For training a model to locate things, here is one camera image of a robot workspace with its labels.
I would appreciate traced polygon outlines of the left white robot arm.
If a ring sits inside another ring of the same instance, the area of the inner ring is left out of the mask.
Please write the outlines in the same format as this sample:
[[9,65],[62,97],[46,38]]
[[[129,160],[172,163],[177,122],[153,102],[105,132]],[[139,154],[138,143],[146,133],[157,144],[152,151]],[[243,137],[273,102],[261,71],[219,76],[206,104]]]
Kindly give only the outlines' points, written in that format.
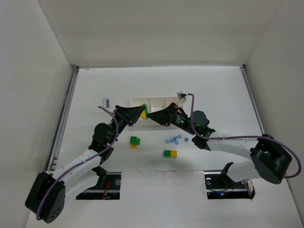
[[113,152],[113,144],[126,126],[133,126],[144,111],[144,106],[121,107],[114,111],[104,107],[112,119],[110,123],[99,123],[92,136],[92,142],[78,158],[55,171],[39,173],[26,198],[25,206],[36,215],[37,220],[53,222],[62,212],[69,194],[78,193],[72,186],[82,177],[88,176],[98,181],[95,170],[105,162]]

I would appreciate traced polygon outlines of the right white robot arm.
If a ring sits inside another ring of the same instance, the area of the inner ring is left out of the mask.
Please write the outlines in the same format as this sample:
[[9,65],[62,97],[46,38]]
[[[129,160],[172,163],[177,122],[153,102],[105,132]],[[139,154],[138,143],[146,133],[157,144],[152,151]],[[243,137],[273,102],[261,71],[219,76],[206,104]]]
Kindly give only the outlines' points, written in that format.
[[208,127],[209,120],[203,111],[194,111],[190,116],[171,103],[163,110],[148,114],[148,118],[163,126],[174,126],[193,135],[192,142],[199,149],[227,152],[246,158],[245,162],[228,162],[221,174],[239,182],[262,178],[272,184],[280,184],[292,161],[290,154],[264,135],[263,139],[229,140],[228,136]]

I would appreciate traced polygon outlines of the green yellow lego piece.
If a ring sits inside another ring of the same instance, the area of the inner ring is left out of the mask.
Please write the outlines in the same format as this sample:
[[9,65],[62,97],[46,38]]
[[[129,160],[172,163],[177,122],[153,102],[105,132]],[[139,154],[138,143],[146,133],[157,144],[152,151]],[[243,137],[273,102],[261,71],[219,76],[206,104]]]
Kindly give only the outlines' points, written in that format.
[[145,109],[143,110],[143,112],[141,113],[141,118],[143,120],[147,120],[148,117],[147,117],[147,114],[148,114],[148,107],[147,107],[147,104],[141,104],[141,106],[144,106]]

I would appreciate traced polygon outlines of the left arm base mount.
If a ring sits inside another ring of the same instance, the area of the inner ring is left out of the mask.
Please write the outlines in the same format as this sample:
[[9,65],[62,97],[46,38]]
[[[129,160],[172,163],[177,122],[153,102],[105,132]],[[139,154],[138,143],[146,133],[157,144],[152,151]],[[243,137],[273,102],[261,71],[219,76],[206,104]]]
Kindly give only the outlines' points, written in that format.
[[119,200],[121,172],[108,172],[97,184],[80,193],[76,200]]

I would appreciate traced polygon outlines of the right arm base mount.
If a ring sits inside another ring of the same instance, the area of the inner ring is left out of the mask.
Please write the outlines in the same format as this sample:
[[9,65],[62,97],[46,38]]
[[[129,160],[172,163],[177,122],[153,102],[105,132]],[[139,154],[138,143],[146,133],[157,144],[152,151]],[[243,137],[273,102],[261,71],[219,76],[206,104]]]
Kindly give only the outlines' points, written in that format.
[[209,200],[248,199],[255,195],[255,187],[251,180],[234,182],[220,171],[204,172],[206,194]]

